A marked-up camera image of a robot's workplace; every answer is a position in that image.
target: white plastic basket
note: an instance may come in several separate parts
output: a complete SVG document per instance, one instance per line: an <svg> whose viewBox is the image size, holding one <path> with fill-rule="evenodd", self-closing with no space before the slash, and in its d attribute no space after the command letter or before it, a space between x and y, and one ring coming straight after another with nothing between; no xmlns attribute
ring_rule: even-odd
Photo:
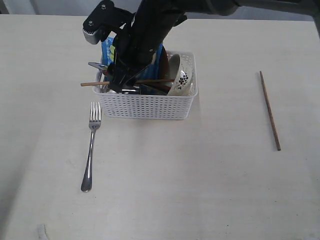
<svg viewBox="0 0 320 240"><path fill-rule="evenodd" d="M167 51L168 58L173 54L180 54L180 56L192 66L190 96L100 93L100 88L95 86L93 87L93 92L99 96L104 114L108 117L128 119L186 119L191 104L198 94L195 56L191 52ZM96 81L100 81L101 77L102 72L98 71Z"/></svg>

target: wooden chopstick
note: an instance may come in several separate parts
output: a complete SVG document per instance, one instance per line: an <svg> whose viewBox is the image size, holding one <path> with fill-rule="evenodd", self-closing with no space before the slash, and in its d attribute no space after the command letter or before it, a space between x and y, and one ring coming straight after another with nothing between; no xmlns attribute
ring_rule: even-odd
<svg viewBox="0 0 320 240"><path fill-rule="evenodd" d="M271 123L272 131L273 131L273 136L274 136L274 140L275 140L276 149L278 151L280 151L281 150L280 141L279 141L277 130L276 130L275 120L274 120L274 117L272 115L270 102L269 102L269 98L268 98L268 94L267 94L267 90L266 90L264 76L262 75L262 71L260 71L260 77L261 77L261 84L262 84L264 99L265 99L265 103L266 103L266 108L268 109L268 113L269 113L269 118L270 118L270 123Z"/></svg>
<svg viewBox="0 0 320 240"><path fill-rule="evenodd" d="M174 82L174 79L141 79L137 80L136 84L152 84L152 83L167 83L167 82ZM81 87L87 86L99 86L99 85L108 85L108 81L95 81L95 82L83 82L81 83Z"/></svg>

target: fork handle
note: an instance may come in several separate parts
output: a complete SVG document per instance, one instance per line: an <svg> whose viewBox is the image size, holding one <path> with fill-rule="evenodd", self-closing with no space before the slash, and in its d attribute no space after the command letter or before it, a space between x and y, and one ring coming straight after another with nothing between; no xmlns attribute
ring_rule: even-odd
<svg viewBox="0 0 320 240"><path fill-rule="evenodd" d="M94 142L96 131L91 131L88 159L86 161L84 176L81 184L81 191L88 192L92 189L92 158L94 154Z"/></svg>

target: fork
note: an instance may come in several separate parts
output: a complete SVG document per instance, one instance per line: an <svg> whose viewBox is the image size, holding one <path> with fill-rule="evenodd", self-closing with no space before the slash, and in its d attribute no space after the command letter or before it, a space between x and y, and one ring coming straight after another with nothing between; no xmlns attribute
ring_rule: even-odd
<svg viewBox="0 0 320 240"><path fill-rule="evenodd" d="M91 138L89 145L88 159L86 161L84 176L81 184L81 191L88 192L92 189L92 158L94 153L94 142L96 130L101 124L101 107L99 102L91 102L89 128L91 129Z"/></svg>

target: white table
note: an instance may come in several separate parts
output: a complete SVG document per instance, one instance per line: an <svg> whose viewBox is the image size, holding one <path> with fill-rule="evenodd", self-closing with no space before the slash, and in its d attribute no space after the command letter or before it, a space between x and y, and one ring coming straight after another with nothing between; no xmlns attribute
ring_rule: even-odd
<svg viewBox="0 0 320 240"><path fill-rule="evenodd" d="M196 56L183 121L104 117L87 161L100 46L84 17L0 15L2 240L320 237L320 41L311 22L188 20L164 45ZM262 70L282 151L276 151Z"/></svg>

